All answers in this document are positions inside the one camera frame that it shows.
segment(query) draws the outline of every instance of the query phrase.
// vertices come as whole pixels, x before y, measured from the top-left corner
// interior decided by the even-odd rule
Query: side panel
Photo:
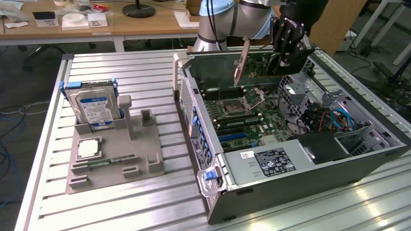
[[[363,179],[391,157],[383,153],[292,175],[219,196],[208,214],[217,224]]]

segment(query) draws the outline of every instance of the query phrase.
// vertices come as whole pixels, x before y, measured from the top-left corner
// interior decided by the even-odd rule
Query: paper
[[[175,19],[177,20],[179,26],[183,29],[199,28],[200,23],[196,23],[196,22],[192,23],[188,20],[188,16],[187,16],[185,12],[173,12],[173,16],[175,16]]]
[[[7,1],[8,3],[13,4],[19,10],[21,10],[23,7],[23,2],[17,2],[17,1]]]
[[[15,27],[20,27],[20,26],[27,26],[28,23],[23,22],[23,23],[5,23],[4,24],[7,26],[7,28],[15,28]]]

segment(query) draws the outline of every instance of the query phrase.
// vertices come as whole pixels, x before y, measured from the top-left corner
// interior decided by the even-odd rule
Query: hard drive label
[[[105,128],[104,126],[111,124],[113,121],[111,111],[105,107],[108,100],[105,97],[89,98],[80,100],[84,115],[87,117],[88,123],[92,126]]]
[[[295,166],[283,148],[255,153],[255,157],[265,177],[295,170]]]

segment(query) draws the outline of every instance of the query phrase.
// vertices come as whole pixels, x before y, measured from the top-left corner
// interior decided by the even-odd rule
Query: white cable
[[[4,114],[4,115],[11,115],[11,114],[16,114],[16,113],[24,114],[23,109],[27,109],[31,106],[36,106],[36,105],[40,105],[40,104],[44,104],[44,103],[51,103],[51,101],[48,100],[48,101],[35,102],[32,104],[24,105],[17,111],[13,111],[13,112],[3,112],[3,111],[0,111],[0,114]],[[25,115],[36,115],[36,114],[45,113],[47,111],[48,110],[44,110],[41,112],[25,113]]]

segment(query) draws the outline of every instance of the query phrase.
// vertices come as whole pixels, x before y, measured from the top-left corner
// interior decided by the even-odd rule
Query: computer component
[[[269,52],[248,55],[236,88],[240,52],[175,55],[184,63],[177,112],[209,224],[359,181],[411,144],[315,55],[281,77],[264,71]],[[312,68],[341,89],[324,89]]]
[[[60,91],[75,111],[79,124],[88,123],[92,130],[113,128],[113,120],[121,118],[117,106],[117,83],[115,80],[104,82],[69,82]]]

